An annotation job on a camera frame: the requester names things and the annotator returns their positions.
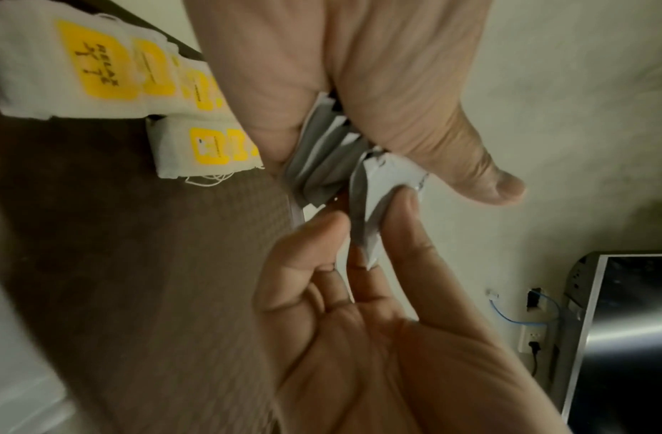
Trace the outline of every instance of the white fabric bag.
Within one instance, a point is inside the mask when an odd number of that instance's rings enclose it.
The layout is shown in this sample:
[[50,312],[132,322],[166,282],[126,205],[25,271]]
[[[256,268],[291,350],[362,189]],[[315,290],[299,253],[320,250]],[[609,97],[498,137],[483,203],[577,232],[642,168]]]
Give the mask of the white fabric bag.
[[147,115],[131,38],[47,0],[0,1],[0,112],[48,119]]
[[169,50],[178,67],[183,95],[189,105],[187,114],[205,119],[235,120],[207,62],[186,59],[179,54],[179,47],[175,44],[169,44]]
[[183,96],[179,65],[174,63],[166,36],[120,22],[132,39],[147,112],[163,115],[189,113],[190,101]]
[[262,166],[255,144],[236,121],[148,119],[147,135],[160,178],[228,175]]

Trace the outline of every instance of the stack of packets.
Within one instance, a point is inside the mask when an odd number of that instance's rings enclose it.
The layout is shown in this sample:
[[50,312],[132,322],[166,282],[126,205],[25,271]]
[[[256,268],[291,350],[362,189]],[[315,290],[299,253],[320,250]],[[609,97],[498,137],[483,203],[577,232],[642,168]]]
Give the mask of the stack of packets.
[[281,176],[300,207],[320,207],[348,188],[350,237],[371,268],[380,256],[379,229],[395,190],[405,185],[421,191],[428,173],[369,143],[331,93],[317,98]]
[[158,31],[49,0],[0,0],[0,112],[10,117],[138,119],[160,177],[262,165],[209,66]]

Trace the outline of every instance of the white string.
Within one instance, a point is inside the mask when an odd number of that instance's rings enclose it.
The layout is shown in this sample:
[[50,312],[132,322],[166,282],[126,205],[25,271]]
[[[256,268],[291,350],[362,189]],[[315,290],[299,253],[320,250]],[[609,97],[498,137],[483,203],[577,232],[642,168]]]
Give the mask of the white string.
[[216,186],[216,185],[221,184],[223,181],[226,181],[227,179],[229,179],[229,178],[232,177],[232,176],[233,176],[233,173],[229,173],[229,174],[213,174],[213,175],[205,175],[205,176],[203,176],[203,177],[199,177],[199,178],[202,178],[202,179],[211,179],[211,180],[213,180],[213,181],[216,181],[216,182],[214,182],[214,183],[212,183],[212,184],[202,184],[201,182],[191,181],[191,180],[190,180],[191,177],[186,178],[184,182],[185,182],[186,184],[197,185],[198,187],[214,187],[214,186]]

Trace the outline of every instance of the brown surface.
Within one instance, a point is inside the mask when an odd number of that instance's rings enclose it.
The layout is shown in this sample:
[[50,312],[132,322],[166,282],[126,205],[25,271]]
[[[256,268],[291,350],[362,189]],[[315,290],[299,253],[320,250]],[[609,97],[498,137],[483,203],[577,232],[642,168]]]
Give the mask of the brown surface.
[[110,433],[258,433],[249,300],[287,200],[156,177],[144,121],[0,115],[0,278]]

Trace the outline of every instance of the skin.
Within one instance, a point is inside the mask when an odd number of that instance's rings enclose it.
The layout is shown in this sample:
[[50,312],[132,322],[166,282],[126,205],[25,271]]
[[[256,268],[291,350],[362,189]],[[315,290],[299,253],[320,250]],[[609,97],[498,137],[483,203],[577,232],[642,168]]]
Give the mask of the skin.
[[372,142],[465,197],[518,202],[460,105],[491,0],[184,0],[202,52],[276,175],[319,92]]
[[351,301],[334,264],[350,222],[328,208],[274,246],[254,298],[283,432],[570,432],[438,256],[411,189],[382,238],[418,322],[355,247]]

